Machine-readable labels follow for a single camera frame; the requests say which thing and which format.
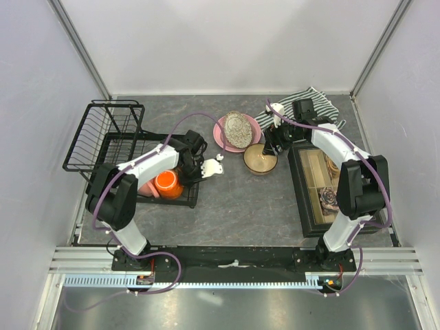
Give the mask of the pink plate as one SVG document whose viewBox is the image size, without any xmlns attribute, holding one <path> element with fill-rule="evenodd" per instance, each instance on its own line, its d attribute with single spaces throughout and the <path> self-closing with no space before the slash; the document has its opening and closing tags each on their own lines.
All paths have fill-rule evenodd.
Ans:
<svg viewBox="0 0 440 330">
<path fill-rule="evenodd" d="M 261 131 L 261 128 L 260 128 L 258 122 L 250 115 L 243 114 L 243 116 L 247 119 L 247 121 L 250 123 L 250 126 L 252 128 L 253 138 L 252 138 L 251 144 L 259 143 L 259 141 L 261 139 L 262 131 Z M 218 124 L 214 125 L 213 137 L 214 137 L 215 142 L 220 147 L 223 147 L 223 136 L 222 136 L 221 128 Z M 225 150 L 228 152 L 231 152 L 231 153 L 243 153 L 245 151 L 244 148 L 236 148 L 233 145 L 231 145 L 231 143 L 229 143 L 229 142 L 226 142 Z"/>
</svg>

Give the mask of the orange mug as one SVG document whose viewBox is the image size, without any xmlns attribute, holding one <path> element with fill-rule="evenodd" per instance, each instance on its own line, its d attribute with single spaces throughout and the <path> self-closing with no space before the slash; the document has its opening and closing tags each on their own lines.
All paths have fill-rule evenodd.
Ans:
<svg viewBox="0 0 440 330">
<path fill-rule="evenodd" d="M 165 199 L 177 199 L 182 195 L 184 190 L 174 170 L 165 170 L 160 173 L 154 179 L 154 184 L 160 197 Z"/>
</svg>

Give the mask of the brown bowl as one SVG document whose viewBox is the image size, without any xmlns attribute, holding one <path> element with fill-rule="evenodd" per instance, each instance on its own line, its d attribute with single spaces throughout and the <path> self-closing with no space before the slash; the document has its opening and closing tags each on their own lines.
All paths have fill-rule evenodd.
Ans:
<svg viewBox="0 0 440 330">
<path fill-rule="evenodd" d="M 278 164 L 275 155 L 263 154 L 264 144 L 252 144 L 243 154 L 243 162 L 247 169 L 254 175 L 266 175 L 272 172 Z"/>
</svg>

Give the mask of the speckled grey plate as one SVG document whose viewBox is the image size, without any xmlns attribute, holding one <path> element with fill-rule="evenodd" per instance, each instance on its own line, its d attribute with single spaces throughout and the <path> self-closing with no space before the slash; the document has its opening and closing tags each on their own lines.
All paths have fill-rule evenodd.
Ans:
<svg viewBox="0 0 440 330">
<path fill-rule="evenodd" d="M 252 127 L 248 119 L 237 111 L 226 114 L 223 123 L 226 139 L 238 149 L 247 148 L 253 139 Z"/>
</svg>

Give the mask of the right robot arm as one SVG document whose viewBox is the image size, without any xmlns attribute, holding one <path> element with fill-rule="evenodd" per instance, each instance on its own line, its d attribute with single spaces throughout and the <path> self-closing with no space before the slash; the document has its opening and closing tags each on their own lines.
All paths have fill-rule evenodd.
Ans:
<svg viewBox="0 0 440 330">
<path fill-rule="evenodd" d="M 306 140 L 339 170 L 335 221 L 304 261 L 319 270 L 333 270 L 352 258 L 353 240 L 364 227 L 382 229 L 391 224 L 388 162 L 384 156 L 371 155 L 354 145 L 331 118 L 318 115 L 312 99 L 295 101 L 293 111 L 289 119 L 283 105 L 266 102 L 265 112 L 273 123 L 264 130 L 263 151 L 277 155 L 294 142 Z"/>
</svg>

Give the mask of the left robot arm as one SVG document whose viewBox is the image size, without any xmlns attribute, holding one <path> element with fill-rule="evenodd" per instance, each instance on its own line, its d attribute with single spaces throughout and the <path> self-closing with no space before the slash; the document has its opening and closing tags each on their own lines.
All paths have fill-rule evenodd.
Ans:
<svg viewBox="0 0 440 330">
<path fill-rule="evenodd" d="M 135 270 L 145 270 L 156 256 L 134 221 L 138 196 L 144 186 L 156 189 L 160 199 L 179 198 L 186 188 L 206 179 L 207 142 L 192 130 L 168 136 L 151 151 L 118 165 L 103 163 L 91 182 L 86 210 L 99 230 L 108 232 Z"/>
</svg>

